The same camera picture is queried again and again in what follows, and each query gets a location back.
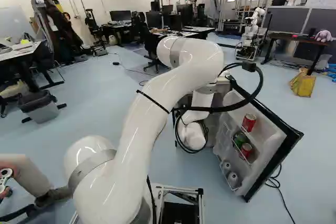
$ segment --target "gray partition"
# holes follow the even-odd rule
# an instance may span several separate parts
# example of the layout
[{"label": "gray partition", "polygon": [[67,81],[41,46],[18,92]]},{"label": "gray partition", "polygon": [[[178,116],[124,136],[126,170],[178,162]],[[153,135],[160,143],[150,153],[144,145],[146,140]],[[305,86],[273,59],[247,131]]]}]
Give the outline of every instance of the gray partition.
[{"label": "gray partition", "polygon": [[309,8],[302,7],[267,7],[262,27],[267,27],[270,14],[273,14],[269,26],[270,31],[283,31],[287,33],[301,33],[305,24]]},{"label": "gray partition", "polygon": [[309,32],[310,28],[316,28],[316,31],[326,29],[336,36],[336,9],[312,9],[308,18],[304,34]]}]

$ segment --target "gray floor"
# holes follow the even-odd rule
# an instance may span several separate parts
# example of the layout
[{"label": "gray floor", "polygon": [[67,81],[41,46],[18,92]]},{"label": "gray floor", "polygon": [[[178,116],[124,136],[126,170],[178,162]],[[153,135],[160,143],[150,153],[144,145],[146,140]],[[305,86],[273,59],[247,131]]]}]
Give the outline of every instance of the gray floor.
[{"label": "gray floor", "polygon": [[[234,61],[233,49],[223,48],[226,63]],[[1,119],[0,142],[3,153],[24,153],[45,173],[55,186],[66,183],[63,156],[76,140],[99,134],[118,144],[122,121],[139,89],[146,60],[139,54],[110,47],[111,54],[90,58],[86,62],[62,69],[66,83],[50,89],[59,102],[67,102],[59,117],[42,125],[21,124],[21,111],[12,110]],[[114,66],[121,59],[123,66]],[[265,83],[258,99],[291,126],[304,132],[304,138],[283,163],[279,177],[281,190],[296,223],[336,222],[336,180],[333,101],[336,86],[329,78],[319,76],[311,98],[295,96],[288,81],[297,71],[270,65],[261,66]],[[252,91],[257,74],[232,70],[238,83]],[[174,146],[172,121],[169,118],[157,140],[151,158],[150,177],[153,182],[203,187],[206,223],[290,223],[281,198],[274,189],[263,187],[246,204],[228,189],[221,175],[218,160],[210,150],[196,155],[183,153]],[[15,182],[14,194],[0,205],[0,215],[33,202],[33,197]],[[20,223],[68,223],[75,209],[70,201],[47,209],[30,221]]]}]

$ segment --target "open fridge door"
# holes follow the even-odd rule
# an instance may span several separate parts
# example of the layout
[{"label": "open fridge door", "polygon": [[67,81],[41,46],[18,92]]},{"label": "open fridge door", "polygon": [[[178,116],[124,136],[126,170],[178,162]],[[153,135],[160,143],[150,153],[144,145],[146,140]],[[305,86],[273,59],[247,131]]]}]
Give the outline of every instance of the open fridge door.
[{"label": "open fridge door", "polygon": [[[232,88],[224,96],[223,106],[250,95],[239,86]],[[250,132],[242,127],[246,114],[256,117]],[[254,99],[244,107],[221,114],[213,151],[231,190],[249,202],[302,137],[303,133]]]}]

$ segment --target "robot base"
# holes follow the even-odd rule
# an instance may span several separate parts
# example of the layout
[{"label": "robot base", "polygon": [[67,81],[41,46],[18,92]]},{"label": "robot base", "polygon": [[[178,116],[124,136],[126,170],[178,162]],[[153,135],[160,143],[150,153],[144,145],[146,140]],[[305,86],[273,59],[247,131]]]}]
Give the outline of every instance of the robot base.
[{"label": "robot base", "polygon": [[[202,188],[152,184],[157,224],[204,224]],[[69,224],[81,224],[75,212]]]}]

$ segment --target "mini fridge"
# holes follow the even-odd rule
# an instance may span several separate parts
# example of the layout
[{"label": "mini fridge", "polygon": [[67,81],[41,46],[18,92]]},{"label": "mini fridge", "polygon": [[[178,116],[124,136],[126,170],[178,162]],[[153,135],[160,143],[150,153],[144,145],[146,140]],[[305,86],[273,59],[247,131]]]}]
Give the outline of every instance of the mini fridge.
[{"label": "mini fridge", "polygon": [[[218,78],[212,107],[232,105],[249,96],[233,78]],[[176,107],[191,106],[191,99],[192,94],[186,95]],[[246,114],[256,117],[250,132],[242,127]],[[178,115],[179,112],[173,113],[173,123]],[[251,200],[303,137],[302,132],[289,126],[257,99],[237,110],[210,114],[204,123],[208,128],[207,147],[213,147],[219,159],[224,183],[245,202]],[[252,147],[248,156],[242,153],[242,143]]]}]

